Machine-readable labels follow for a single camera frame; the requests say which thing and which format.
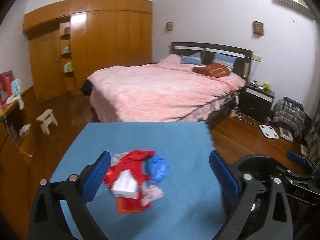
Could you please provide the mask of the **grey sock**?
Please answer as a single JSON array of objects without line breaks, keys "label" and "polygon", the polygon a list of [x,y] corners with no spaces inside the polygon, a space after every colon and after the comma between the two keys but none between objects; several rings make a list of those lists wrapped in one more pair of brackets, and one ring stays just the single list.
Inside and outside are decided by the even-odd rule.
[{"label": "grey sock", "polygon": [[121,161],[121,159],[127,154],[128,152],[113,155],[111,158],[111,166],[116,166]]}]

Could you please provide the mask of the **white paper box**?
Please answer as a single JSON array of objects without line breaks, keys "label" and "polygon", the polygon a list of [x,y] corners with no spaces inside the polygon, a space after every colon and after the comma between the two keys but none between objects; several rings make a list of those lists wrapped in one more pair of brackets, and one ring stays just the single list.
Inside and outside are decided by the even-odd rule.
[{"label": "white paper box", "polygon": [[115,197],[137,199],[139,184],[130,170],[121,171],[119,177],[114,181],[111,192]]}]

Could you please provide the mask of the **red cloth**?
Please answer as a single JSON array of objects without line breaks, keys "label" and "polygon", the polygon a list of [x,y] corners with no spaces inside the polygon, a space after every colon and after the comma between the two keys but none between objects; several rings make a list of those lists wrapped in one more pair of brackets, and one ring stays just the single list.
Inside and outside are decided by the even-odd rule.
[{"label": "red cloth", "polygon": [[138,181],[139,184],[139,194],[138,198],[143,198],[143,191],[140,189],[140,186],[144,181],[149,180],[150,177],[143,173],[142,164],[146,159],[151,158],[156,152],[152,150],[143,151],[143,150],[134,150],[125,155],[121,161],[116,166],[111,166],[107,172],[103,183],[107,184],[111,189],[114,181],[119,177],[121,171],[130,170],[131,174]]}]

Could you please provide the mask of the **orange knitted cloth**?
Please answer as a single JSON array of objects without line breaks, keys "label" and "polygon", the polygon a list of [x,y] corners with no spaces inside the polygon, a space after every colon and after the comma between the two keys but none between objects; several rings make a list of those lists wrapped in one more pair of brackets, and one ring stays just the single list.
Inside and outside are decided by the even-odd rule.
[{"label": "orange knitted cloth", "polygon": [[142,205],[141,199],[132,199],[132,198],[116,198],[116,208],[117,212],[120,214],[134,214],[141,213],[144,210],[151,207],[151,204]]}]

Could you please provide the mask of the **blue plastic bag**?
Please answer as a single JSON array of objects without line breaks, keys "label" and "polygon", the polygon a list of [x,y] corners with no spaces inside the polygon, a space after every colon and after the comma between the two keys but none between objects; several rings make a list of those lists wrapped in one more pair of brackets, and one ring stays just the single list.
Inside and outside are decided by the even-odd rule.
[{"label": "blue plastic bag", "polygon": [[150,180],[154,184],[158,184],[168,176],[169,165],[163,157],[155,153],[146,161],[146,171]]}]

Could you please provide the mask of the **plaid shirt on chair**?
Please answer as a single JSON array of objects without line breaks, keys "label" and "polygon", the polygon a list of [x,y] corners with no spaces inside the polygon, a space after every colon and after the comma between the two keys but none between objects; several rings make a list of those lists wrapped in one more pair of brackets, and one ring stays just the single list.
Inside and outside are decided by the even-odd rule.
[{"label": "plaid shirt on chair", "polygon": [[295,137],[301,138],[305,128],[304,106],[291,98],[283,97],[274,106],[273,122],[290,126]]}]

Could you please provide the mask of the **black nightstand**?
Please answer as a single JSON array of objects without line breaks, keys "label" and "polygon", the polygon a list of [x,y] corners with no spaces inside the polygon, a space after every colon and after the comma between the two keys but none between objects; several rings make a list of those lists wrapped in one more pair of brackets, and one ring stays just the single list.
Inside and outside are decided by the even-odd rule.
[{"label": "black nightstand", "polygon": [[239,108],[245,115],[265,123],[271,110],[275,94],[248,83],[239,94]]}]

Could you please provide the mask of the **small white wooden stool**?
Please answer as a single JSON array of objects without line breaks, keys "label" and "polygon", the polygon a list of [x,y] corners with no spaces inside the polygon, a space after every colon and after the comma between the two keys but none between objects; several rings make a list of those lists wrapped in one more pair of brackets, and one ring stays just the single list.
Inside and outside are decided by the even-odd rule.
[{"label": "small white wooden stool", "polygon": [[50,135],[49,125],[53,123],[55,126],[58,125],[58,122],[53,114],[53,109],[45,110],[37,119],[37,122],[40,123],[41,130],[43,134]]}]

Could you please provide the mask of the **brown dotted pillow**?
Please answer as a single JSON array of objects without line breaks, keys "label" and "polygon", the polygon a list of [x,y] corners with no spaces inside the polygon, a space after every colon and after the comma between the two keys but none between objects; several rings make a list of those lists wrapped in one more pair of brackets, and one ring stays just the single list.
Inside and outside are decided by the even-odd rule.
[{"label": "brown dotted pillow", "polygon": [[227,76],[231,73],[230,68],[219,63],[211,63],[207,66],[194,67],[192,71],[197,74],[218,78]]}]

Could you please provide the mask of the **blue pillow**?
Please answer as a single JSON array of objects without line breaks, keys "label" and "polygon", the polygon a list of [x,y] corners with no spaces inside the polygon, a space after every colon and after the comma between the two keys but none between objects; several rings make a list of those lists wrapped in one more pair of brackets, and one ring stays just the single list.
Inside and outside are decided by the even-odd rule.
[{"label": "blue pillow", "polygon": [[237,57],[229,56],[225,54],[215,53],[213,58],[213,63],[218,63],[220,65],[224,65],[228,68],[233,69]]},{"label": "blue pillow", "polygon": [[182,56],[180,64],[194,64],[197,66],[202,66],[201,52],[198,51],[192,55]]}]

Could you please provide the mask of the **light blue electric kettle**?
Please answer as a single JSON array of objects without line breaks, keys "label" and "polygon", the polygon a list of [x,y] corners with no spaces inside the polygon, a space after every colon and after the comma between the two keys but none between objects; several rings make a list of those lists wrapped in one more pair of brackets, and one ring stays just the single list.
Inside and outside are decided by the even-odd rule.
[{"label": "light blue electric kettle", "polygon": [[19,78],[14,79],[14,80],[11,82],[11,92],[12,92],[12,95],[21,94],[21,91],[22,91],[22,83],[21,83],[21,80],[20,80]]}]

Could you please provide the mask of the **air conditioner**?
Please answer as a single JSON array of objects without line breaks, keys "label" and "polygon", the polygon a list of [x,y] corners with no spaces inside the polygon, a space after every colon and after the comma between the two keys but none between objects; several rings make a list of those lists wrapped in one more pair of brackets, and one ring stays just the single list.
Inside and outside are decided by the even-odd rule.
[{"label": "air conditioner", "polygon": [[276,3],[288,7],[294,11],[300,12],[301,14],[313,18],[313,14],[304,0],[274,0]]}]

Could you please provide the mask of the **right wall lamp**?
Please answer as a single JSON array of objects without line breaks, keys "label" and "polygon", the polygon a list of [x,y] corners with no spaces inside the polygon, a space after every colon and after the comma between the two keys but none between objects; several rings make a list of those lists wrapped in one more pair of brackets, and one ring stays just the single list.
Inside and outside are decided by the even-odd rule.
[{"label": "right wall lamp", "polygon": [[253,21],[253,35],[264,36],[264,24],[259,21]]}]

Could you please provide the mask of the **wall lamp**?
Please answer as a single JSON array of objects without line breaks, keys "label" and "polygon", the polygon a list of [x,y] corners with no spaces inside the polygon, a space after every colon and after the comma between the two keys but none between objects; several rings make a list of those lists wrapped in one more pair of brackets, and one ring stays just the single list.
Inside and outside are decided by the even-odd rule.
[{"label": "wall lamp", "polygon": [[253,21],[253,35],[264,36],[264,24],[259,21]]},{"label": "wall lamp", "polygon": [[166,23],[166,31],[173,31],[173,23],[172,22]]}]

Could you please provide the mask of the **left wall lamp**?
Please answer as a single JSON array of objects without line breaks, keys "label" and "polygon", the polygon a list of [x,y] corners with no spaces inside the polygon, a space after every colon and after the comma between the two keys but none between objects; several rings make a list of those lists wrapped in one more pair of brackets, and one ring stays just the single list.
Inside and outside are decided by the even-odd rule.
[{"label": "left wall lamp", "polygon": [[166,23],[166,31],[173,31],[173,23],[172,22]]}]

